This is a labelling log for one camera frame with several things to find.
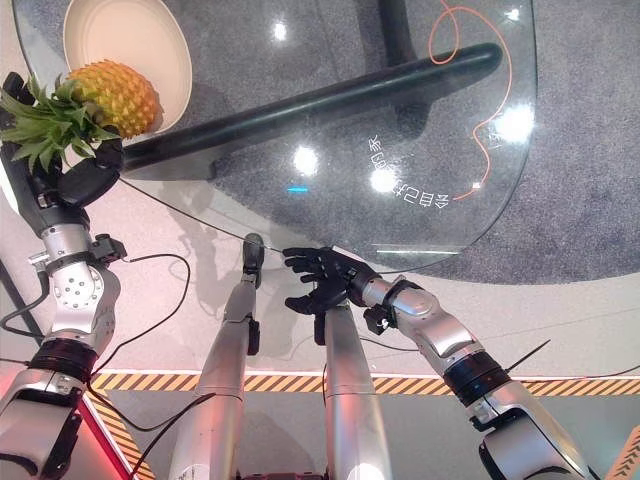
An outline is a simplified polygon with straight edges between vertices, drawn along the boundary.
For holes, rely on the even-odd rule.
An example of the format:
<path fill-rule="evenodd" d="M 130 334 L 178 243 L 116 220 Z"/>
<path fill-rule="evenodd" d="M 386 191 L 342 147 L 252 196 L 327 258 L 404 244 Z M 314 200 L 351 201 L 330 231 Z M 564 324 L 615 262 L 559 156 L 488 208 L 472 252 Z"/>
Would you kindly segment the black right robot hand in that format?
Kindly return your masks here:
<path fill-rule="evenodd" d="M 328 247 L 293 247 L 284 249 L 282 254 L 286 267 L 302 273 L 302 283 L 315 284 L 310 293 L 285 299 L 286 307 L 303 315 L 319 315 L 346 299 L 366 307 L 366 286 L 381 278 L 368 264 Z"/>

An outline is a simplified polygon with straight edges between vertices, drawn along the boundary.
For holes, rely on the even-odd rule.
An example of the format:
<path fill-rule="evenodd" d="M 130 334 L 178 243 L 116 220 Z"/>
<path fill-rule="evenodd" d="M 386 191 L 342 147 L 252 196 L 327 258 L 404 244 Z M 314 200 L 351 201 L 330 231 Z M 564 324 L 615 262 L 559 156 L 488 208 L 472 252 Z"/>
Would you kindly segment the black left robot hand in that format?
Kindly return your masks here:
<path fill-rule="evenodd" d="M 1 188 L 36 236 L 61 224 L 88 228 L 85 207 L 119 179 L 122 139 L 73 80 L 48 93 L 9 73 L 1 86 Z"/>

